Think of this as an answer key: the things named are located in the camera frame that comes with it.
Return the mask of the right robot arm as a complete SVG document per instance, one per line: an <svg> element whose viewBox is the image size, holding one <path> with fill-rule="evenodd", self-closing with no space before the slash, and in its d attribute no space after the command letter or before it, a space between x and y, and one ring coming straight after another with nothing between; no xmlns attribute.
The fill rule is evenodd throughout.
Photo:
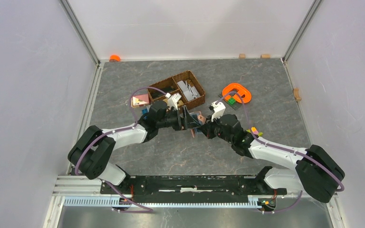
<svg viewBox="0 0 365 228"><path fill-rule="evenodd" d="M200 127L208 139L218 137L228 142L240 156L265 160L283 166L271 168L256 179L258 192L267 194L273 189L303 190L312 198L328 203L336 192L344 191L345 172L318 145L298 148L273 143L252 131L245 131L233 114L208 120Z"/></svg>

